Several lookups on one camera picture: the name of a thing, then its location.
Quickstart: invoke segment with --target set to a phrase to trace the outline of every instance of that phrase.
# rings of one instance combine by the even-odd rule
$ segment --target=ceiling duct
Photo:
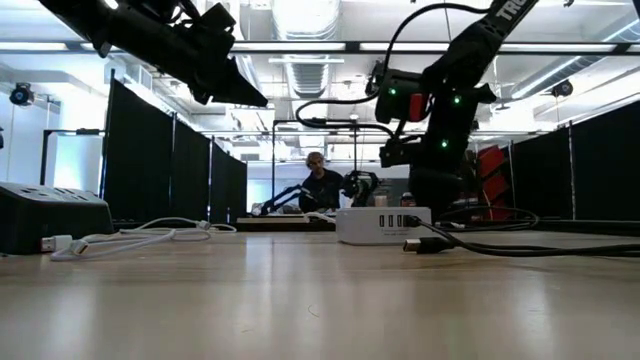
[[[635,43],[640,41],[640,21],[635,11],[608,26],[596,36],[602,42]],[[562,56],[529,78],[512,86],[507,92],[510,97],[503,101],[525,99],[569,78],[572,75],[607,58],[606,56]]]
[[[281,41],[334,40],[338,28],[340,0],[273,0],[274,37]],[[316,99],[329,84],[331,65],[322,64],[328,55],[285,55],[285,73],[292,97]],[[318,60],[318,64],[294,63]]]

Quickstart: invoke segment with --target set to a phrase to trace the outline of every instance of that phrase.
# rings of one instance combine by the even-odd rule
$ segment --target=table surface
[[[419,256],[333,233],[219,235],[72,263],[4,258],[0,358],[640,359],[640,261]]]

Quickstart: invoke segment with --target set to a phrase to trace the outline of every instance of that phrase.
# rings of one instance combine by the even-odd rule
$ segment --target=black cable
[[[473,14],[486,14],[489,12],[489,9],[478,9],[478,8],[474,8],[471,6],[467,6],[467,5],[460,5],[460,4],[447,4],[447,3],[443,3],[443,4],[431,4],[431,5],[427,5],[417,11],[415,11],[413,14],[409,15],[406,19],[404,19],[402,21],[402,23],[400,24],[400,26],[398,26],[398,28],[396,29],[396,32],[393,34],[393,37],[391,37],[391,41],[389,41],[389,46],[387,47],[387,52],[385,54],[385,59],[384,59],[384,66],[382,69],[382,78],[384,78],[384,76],[387,73],[387,70],[389,68],[389,61],[391,60],[391,52],[393,51],[393,45],[396,43],[396,41],[398,40],[398,37],[400,36],[400,34],[402,33],[402,31],[404,30],[404,28],[409,25],[409,23],[411,21],[413,21],[415,18],[417,18],[418,16],[432,11],[432,10],[437,10],[437,9],[454,9],[454,10],[462,10],[462,11],[466,11],[466,12],[470,12]],[[302,119],[302,117],[300,117],[300,112],[302,111],[302,109],[305,109],[311,105],[315,105],[315,104],[337,104],[337,105],[356,105],[356,104],[362,104],[362,103],[366,103],[369,102],[375,98],[378,97],[378,91],[376,91],[374,94],[367,96],[365,98],[361,98],[361,99],[354,99],[354,100],[313,100],[313,101],[309,101],[305,104],[303,104],[302,106],[300,106],[296,112],[295,112],[295,117],[296,120],[298,122],[300,122],[302,125],[310,127],[310,128],[314,128],[314,129],[374,129],[374,130],[381,130],[384,131],[385,133],[387,133],[387,135],[389,135],[390,137],[394,137],[393,131],[389,130],[387,127],[383,126],[383,125],[378,125],[378,124],[343,124],[343,125],[326,125],[326,124],[316,124],[313,123],[312,121],[309,120],[305,120]],[[427,114],[429,114],[431,112],[431,106],[429,106],[427,108]]]
[[[540,218],[538,215],[532,213],[531,211],[518,209],[518,208],[509,208],[509,207],[501,207],[501,206],[473,206],[459,210],[453,210],[446,212],[439,217],[439,221],[443,218],[461,214],[465,212],[478,211],[478,210],[505,210],[512,211],[516,213],[524,213],[528,215],[531,219],[523,219],[522,222],[516,224],[505,224],[505,225],[491,225],[491,226],[473,226],[473,227],[464,227],[464,228],[447,228],[446,231],[452,232],[478,232],[478,231],[516,231],[516,230],[527,230],[532,229],[540,223]]]
[[[466,243],[455,236],[449,234],[436,226],[422,221],[416,216],[406,217],[409,226],[424,226],[434,233],[442,236],[441,238],[422,238],[420,239],[420,247],[425,253],[438,253],[446,249],[461,247],[474,253],[501,256],[501,257],[548,257],[548,256],[607,256],[607,257],[640,257],[640,245],[638,244],[622,244],[597,246],[588,248],[547,248],[542,246],[510,246],[510,245],[488,245],[478,243]]]

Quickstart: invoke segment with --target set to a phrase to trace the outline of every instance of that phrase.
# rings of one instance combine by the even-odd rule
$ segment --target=dark shirt
[[[324,176],[316,178],[313,173],[302,183],[302,187],[311,192],[312,200],[306,196],[300,197],[300,209],[308,213],[318,209],[340,208],[340,186],[342,175],[335,171],[324,169]]]

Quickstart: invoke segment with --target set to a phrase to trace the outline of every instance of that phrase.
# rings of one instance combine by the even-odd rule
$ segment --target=ceiling
[[[212,1],[193,0],[200,8],[208,8]],[[318,11],[305,11],[305,6],[327,2],[339,3],[339,16],[331,33],[333,41],[383,41],[391,37],[400,22],[421,6],[435,1],[416,0],[237,0],[225,2],[240,23],[235,35],[245,41],[272,41],[277,29],[274,28],[273,1],[285,2],[288,13],[280,14],[290,27],[304,28],[313,16],[321,16]],[[476,7],[486,7],[487,0],[458,0]],[[0,42],[2,41],[78,41],[81,40],[55,16],[47,12],[35,0],[0,0]],[[459,11],[435,11],[425,14],[409,25],[400,41],[448,42],[478,16]],[[622,26],[629,19],[636,19],[631,0],[577,0],[571,7],[563,7],[562,0],[541,0],[536,8],[522,21],[508,38],[509,42],[599,42],[604,34],[615,26]],[[432,64],[440,55],[394,55],[391,67],[405,71],[420,72]],[[122,61],[139,62],[127,55],[117,55]],[[258,85],[265,96],[272,101],[270,110],[234,110],[229,106],[209,104],[202,106],[190,99],[188,89],[176,86],[174,79],[157,74],[156,84],[165,88],[172,101],[177,101],[189,112],[192,122],[201,129],[237,129],[237,122],[229,121],[231,114],[238,119],[243,130],[256,129],[264,124],[256,118],[292,118],[292,94],[287,65],[274,63],[279,55],[251,55]],[[364,95],[367,75],[379,55],[350,54],[330,56],[340,64],[327,67],[329,86],[325,96],[330,98],[359,98]],[[485,74],[483,81],[491,85],[494,92],[507,98],[509,89],[523,81],[539,76],[540,72],[566,59],[554,55],[501,55]],[[3,54],[0,62],[17,70],[50,70],[66,72],[85,84],[107,92],[104,67],[111,59],[101,59],[92,54]],[[506,110],[497,110],[500,104],[481,106],[477,117],[481,130],[552,130],[565,120],[578,120],[607,104],[628,98],[640,91],[640,79],[636,69],[637,57],[607,57],[595,65],[585,68],[569,77],[574,85],[574,94],[567,98],[534,94],[520,101],[508,101]],[[330,106],[325,115],[330,118],[349,118],[357,115],[359,121],[375,121],[375,103],[358,106]],[[414,128],[424,128],[425,124]]]

